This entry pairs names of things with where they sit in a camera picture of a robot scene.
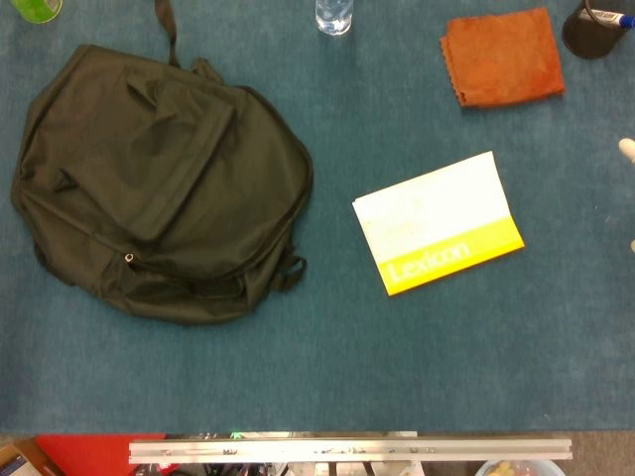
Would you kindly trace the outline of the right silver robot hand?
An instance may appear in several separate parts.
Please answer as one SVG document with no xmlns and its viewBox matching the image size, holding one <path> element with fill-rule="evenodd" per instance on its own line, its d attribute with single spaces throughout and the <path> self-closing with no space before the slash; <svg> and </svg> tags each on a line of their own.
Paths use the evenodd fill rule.
<svg viewBox="0 0 635 476">
<path fill-rule="evenodd" d="M 622 138 L 619 140 L 618 148 L 620 152 L 635 166 L 635 140 Z M 631 251 L 635 254 L 635 239 L 630 244 Z"/>
</svg>

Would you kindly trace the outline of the white yellow Lexicon book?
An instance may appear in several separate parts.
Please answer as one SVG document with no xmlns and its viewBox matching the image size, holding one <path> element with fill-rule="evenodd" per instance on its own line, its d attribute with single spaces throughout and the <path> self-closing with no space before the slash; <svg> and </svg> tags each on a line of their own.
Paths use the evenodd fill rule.
<svg viewBox="0 0 635 476">
<path fill-rule="evenodd" d="M 525 247 L 491 151 L 352 207 L 390 297 Z"/>
</svg>

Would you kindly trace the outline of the black fabric backpack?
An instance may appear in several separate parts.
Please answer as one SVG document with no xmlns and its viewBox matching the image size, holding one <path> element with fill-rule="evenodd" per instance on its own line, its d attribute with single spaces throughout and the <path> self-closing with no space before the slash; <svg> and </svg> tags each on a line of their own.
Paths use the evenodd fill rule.
<svg viewBox="0 0 635 476">
<path fill-rule="evenodd" d="M 11 199 L 41 265 L 139 317 L 218 324 L 292 289 L 306 146 L 258 91 L 95 45 L 31 102 Z"/>
</svg>

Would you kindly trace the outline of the black mesh pen holder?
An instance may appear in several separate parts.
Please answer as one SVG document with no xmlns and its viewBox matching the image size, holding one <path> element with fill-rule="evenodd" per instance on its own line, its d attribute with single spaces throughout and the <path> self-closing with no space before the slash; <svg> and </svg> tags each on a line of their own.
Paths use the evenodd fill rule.
<svg viewBox="0 0 635 476">
<path fill-rule="evenodd" d="M 592 10 L 635 16 L 635 0 L 579 0 L 564 22 L 562 36 L 574 55 L 587 60 L 607 56 L 630 31 L 635 31 L 602 26 L 593 18 Z"/>
</svg>

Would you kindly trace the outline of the blue capped marker pen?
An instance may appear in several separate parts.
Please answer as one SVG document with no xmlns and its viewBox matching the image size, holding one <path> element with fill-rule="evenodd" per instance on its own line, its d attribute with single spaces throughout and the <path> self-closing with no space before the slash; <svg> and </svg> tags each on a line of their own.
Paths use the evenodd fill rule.
<svg viewBox="0 0 635 476">
<path fill-rule="evenodd" d="M 603 10 L 592 10 L 593 18 L 602 26 L 617 29 L 635 28 L 635 16 L 609 12 Z"/>
</svg>

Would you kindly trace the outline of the orange folded cloth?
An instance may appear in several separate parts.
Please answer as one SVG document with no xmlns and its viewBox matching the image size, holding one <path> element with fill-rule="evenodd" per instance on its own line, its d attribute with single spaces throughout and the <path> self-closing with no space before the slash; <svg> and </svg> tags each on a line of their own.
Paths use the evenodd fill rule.
<svg viewBox="0 0 635 476">
<path fill-rule="evenodd" d="M 440 44 L 462 107 L 509 106 L 565 93 L 559 50 L 545 7 L 452 19 Z"/>
</svg>

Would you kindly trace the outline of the blue felt table mat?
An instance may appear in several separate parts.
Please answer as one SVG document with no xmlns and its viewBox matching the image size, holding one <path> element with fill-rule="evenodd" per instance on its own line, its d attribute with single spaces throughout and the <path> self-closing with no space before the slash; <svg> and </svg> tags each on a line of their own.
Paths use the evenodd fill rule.
<svg viewBox="0 0 635 476">
<path fill-rule="evenodd" d="M 82 44 L 165 60 L 152 0 L 63 0 L 32 25 L 0 0 L 0 433 L 635 428 L 635 31 L 561 49 L 566 91 L 464 109 L 439 39 L 453 18 L 576 0 L 173 0 L 183 64 L 257 89 L 314 161 L 302 281 L 221 325 L 137 318 L 38 263 L 10 201 L 31 100 Z M 522 250 L 389 297 L 352 208 L 492 152 Z"/>
</svg>

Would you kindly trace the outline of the clear plastic water bottle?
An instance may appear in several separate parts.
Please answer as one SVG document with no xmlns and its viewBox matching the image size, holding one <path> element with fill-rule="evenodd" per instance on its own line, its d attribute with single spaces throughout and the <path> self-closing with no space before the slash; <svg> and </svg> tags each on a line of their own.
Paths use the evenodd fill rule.
<svg viewBox="0 0 635 476">
<path fill-rule="evenodd" d="M 316 0 L 318 29 L 327 35 L 341 36 L 352 25 L 354 0 Z"/>
</svg>

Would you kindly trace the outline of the pale plastic bowl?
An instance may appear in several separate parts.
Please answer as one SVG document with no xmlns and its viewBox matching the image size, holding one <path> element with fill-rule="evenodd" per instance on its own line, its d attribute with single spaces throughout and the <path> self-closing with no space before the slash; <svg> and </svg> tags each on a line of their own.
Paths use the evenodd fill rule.
<svg viewBox="0 0 635 476">
<path fill-rule="evenodd" d="M 551 460 L 487 461 L 474 476 L 567 476 Z"/>
</svg>

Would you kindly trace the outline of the red box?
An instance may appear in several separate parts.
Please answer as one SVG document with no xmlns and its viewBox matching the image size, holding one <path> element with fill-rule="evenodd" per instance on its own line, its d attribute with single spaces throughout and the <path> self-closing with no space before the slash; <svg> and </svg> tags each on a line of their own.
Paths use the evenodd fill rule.
<svg viewBox="0 0 635 476">
<path fill-rule="evenodd" d="M 40 434 L 38 445 L 65 476 L 130 476 L 129 444 L 162 440 L 164 433 Z"/>
</svg>

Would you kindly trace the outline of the cardboard box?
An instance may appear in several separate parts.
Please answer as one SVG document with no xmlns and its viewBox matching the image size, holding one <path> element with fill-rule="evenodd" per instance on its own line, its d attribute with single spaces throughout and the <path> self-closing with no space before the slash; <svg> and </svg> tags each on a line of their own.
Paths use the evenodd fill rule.
<svg viewBox="0 0 635 476">
<path fill-rule="evenodd" d="M 0 446 L 0 476 L 64 476 L 34 438 Z"/>
</svg>

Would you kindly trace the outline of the aluminium profile rail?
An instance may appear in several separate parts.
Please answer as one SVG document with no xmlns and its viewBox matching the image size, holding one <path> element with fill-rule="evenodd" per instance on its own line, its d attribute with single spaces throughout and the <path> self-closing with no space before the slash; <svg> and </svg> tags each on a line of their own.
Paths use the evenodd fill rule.
<svg viewBox="0 0 635 476">
<path fill-rule="evenodd" d="M 568 438 L 256 438 L 133 441 L 131 464 L 571 460 Z"/>
</svg>

